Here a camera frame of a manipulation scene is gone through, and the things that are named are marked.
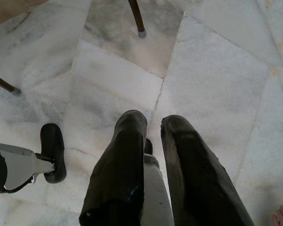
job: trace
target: floor tile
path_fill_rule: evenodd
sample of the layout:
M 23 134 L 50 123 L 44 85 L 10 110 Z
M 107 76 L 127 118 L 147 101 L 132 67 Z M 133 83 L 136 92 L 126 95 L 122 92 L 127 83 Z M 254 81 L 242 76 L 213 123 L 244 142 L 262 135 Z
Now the floor tile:
M 0 226 L 5 226 L 5 218 L 8 212 L 17 202 L 18 201 L 12 199 L 9 194 L 0 194 Z
M 80 213 L 90 176 L 98 158 L 76 148 L 65 149 L 67 176 L 64 181 L 49 185 L 46 204 Z
M 201 3 L 202 0 L 188 0 L 185 5 L 185 12 L 190 11 L 193 7 Z
M 81 10 L 45 3 L 0 24 L 0 77 L 27 88 L 68 71 L 85 18 Z
M 28 90 L 33 91 L 37 95 L 67 102 L 69 100 L 73 79 L 73 74 L 71 72 L 66 72 L 31 86 Z
M 146 109 L 154 110 L 162 79 L 114 54 L 80 41 L 73 71 Z
M 273 225 L 283 203 L 283 69 L 270 69 L 250 142 L 236 182 L 255 225 Z
M 9 211 L 5 226 L 78 226 L 79 214 L 29 202 L 18 202 Z
M 0 24 L 46 1 L 47 0 L 0 0 Z
M 186 14 L 268 64 L 283 65 L 256 0 L 202 0 Z
M 49 2 L 62 6 L 73 7 L 84 12 L 88 12 L 91 4 L 91 0 L 49 0 Z
M 283 0 L 257 0 L 283 58 Z
M 34 184 L 26 185 L 20 191 L 10 194 L 10 197 L 43 205 L 45 204 L 48 186 L 49 183 L 45 180 L 44 175 L 40 174 Z
M 64 119 L 65 147 L 101 157 L 114 126 L 125 111 L 136 109 L 151 119 L 151 112 L 81 79 L 75 79 Z
M 82 38 L 164 77 L 185 0 L 139 0 L 147 32 L 139 38 L 128 1 L 93 0 Z
M 0 88 L 0 143 L 39 152 L 40 130 L 48 122 L 62 123 L 66 103 L 23 90 L 14 96 Z
M 179 114 L 195 127 L 235 180 L 267 70 L 262 61 L 185 16 L 150 126 L 162 171 L 160 122 Z

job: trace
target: chair leg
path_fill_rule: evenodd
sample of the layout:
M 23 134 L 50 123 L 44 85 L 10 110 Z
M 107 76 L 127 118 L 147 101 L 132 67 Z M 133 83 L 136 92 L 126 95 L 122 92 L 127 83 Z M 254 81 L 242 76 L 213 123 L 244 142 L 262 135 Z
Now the chair leg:
M 147 33 L 146 33 L 146 30 L 143 26 L 140 8 L 138 7 L 136 0 L 129 0 L 129 3 L 130 3 L 131 10 L 133 12 L 134 19 L 136 21 L 138 36 L 140 38 L 143 38 L 147 35 Z
M 0 78 L 0 86 L 4 89 L 6 89 L 8 92 L 11 92 L 14 95 L 19 95 L 21 93 L 21 90 L 13 87 L 12 85 L 8 84 L 6 81 Z

